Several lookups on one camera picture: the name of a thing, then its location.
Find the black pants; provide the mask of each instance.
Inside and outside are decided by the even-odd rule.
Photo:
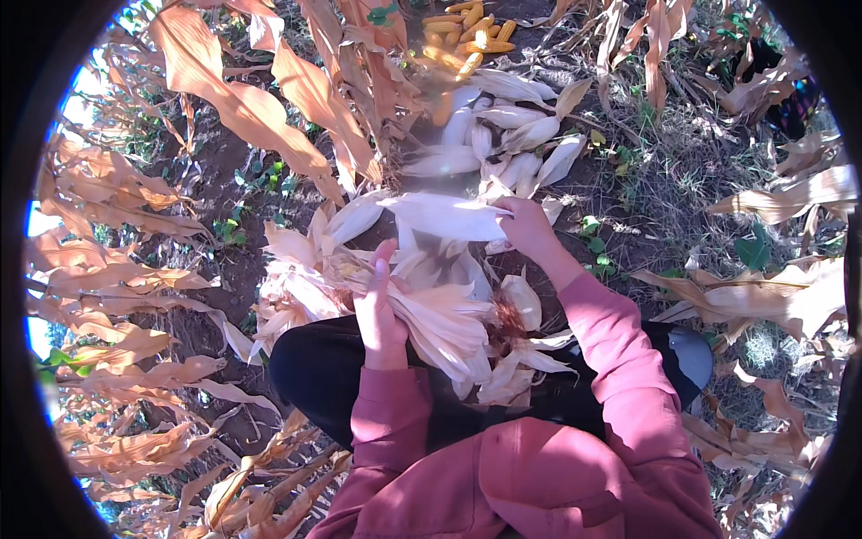
[[[683,408],[707,385],[712,373],[709,344],[690,329],[643,322],[653,347],[660,351],[667,378]],[[434,404],[428,420],[428,452],[463,440],[486,427],[518,417],[537,417],[581,429],[604,440],[602,406],[590,389],[596,372],[587,367],[580,347],[546,352],[577,373],[551,373],[533,389],[532,407],[507,415],[503,407],[478,411],[458,401],[449,378],[422,362],[410,342],[410,365],[428,370]],[[294,404],[329,437],[352,449],[350,415],[359,395],[359,373],[365,347],[356,317],[342,317],[290,329],[275,344],[270,358],[272,382],[281,398]]]

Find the hand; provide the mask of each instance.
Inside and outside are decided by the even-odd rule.
[[[515,214],[498,215],[497,224],[506,233],[512,247],[545,271],[554,290],[562,291],[585,271],[553,233],[541,205],[518,197],[499,198],[494,205]]]
[[[365,367],[377,371],[407,368],[407,324],[396,318],[387,300],[389,260],[396,246],[396,240],[378,245],[371,258],[374,276],[368,283],[368,293],[353,295],[359,333],[365,344]]]

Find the pink sleeve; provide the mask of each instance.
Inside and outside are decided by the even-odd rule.
[[[640,328],[634,302],[582,274],[560,294],[566,318],[597,372],[592,390],[604,405],[607,442],[649,498],[645,507],[672,511],[719,533],[709,481],[691,453],[679,398],[661,354]]]
[[[353,468],[309,539],[352,536],[365,502],[425,456],[430,415],[428,371],[362,367],[350,421]]]

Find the yellow corn cob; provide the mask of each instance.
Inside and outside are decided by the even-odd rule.
[[[472,28],[474,24],[479,22],[482,16],[484,16],[484,9],[481,3],[477,3],[470,9],[470,13],[464,17],[464,28]]]
[[[431,121],[434,125],[444,126],[449,121],[449,115],[452,113],[452,93],[444,91],[440,96],[440,102],[437,108],[434,109],[434,114],[431,116]]]
[[[493,15],[488,15],[484,19],[486,19],[488,21],[488,24],[494,24],[494,16]],[[476,21],[476,24],[474,24],[473,26],[470,27],[469,30],[467,30],[466,32],[461,34],[461,38],[459,39],[459,41],[461,43],[467,43],[468,41],[473,41],[473,38],[476,37],[476,30],[478,30],[478,29],[479,29],[479,22]]]
[[[503,28],[497,36],[497,41],[509,41],[512,37],[512,32],[515,31],[515,21],[506,21],[503,23]]]
[[[482,65],[482,59],[484,56],[482,53],[473,53],[470,55],[470,58],[467,59],[464,66],[461,67],[458,74],[455,76],[455,82],[461,82],[465,80],[467,77],[473,74],[476,71],[476,68]]]
[[[425,25],[426,32],[434,32],[436,34],[448,34],[458,27],[457,22],[429,22]]]
[[[429,45],[434,45],[435,47],[443,46],[443,38],[435,34],[434,32],[426,32],[425,33],[425,42]]]
[[[471,0],[470,2],[454,3],[451,6],[449,6],[448,8],[446,8],[446,12],[447,13],[458,13],[464,9],[467,11],[470,11],[470,8],[472,8],[477,3],[482,3],[482,0]]]
[[[460,71],[461,68],[464,67],[463,60],[458,60],[450,53],[447,53],[439,47],[434,47],[433,45],[426,45],[422,48],[422,53],[428,56],[431,60],[434,60],[438,64],[442,64],[443,66],[446,66],[453,71]]]
[[[456,28],[454,32],[446,34],[446,44],[449,47],[458,45],[458,40],[461,38],[461,28]]]
[[[488,45],[488,28],[490,28],[490,23],[487,19],[482,19],[477,22],[479,28],[476,30],[476,46],[484,48]]]
[[[464,17],[460,15],[437,15],[433,17],[425,17],[422,19],[422,26],[427,26],[432,22],[463,22]]]
[[[468,41],[458,46],[458,51],[465,53],[496,54],[510,53],[514,50],[515,45],[513,43],[506,43],[505,41],[488,41],[488,44],[484,47],[479,46],[477,41]]]

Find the person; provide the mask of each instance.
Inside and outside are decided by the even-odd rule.
[[[291,329],[270,359],[280,395],[353,451],[308,537],[720,537],[679,416],[709,381],[709,346],[676,327],[645,333],[634,302],[584,270],[537,203],[497,206],[558,293],[578,345],[555,358],[578,375],[526,411],[461,404],[386,300],[395,244],[382,242],[356,316]]]

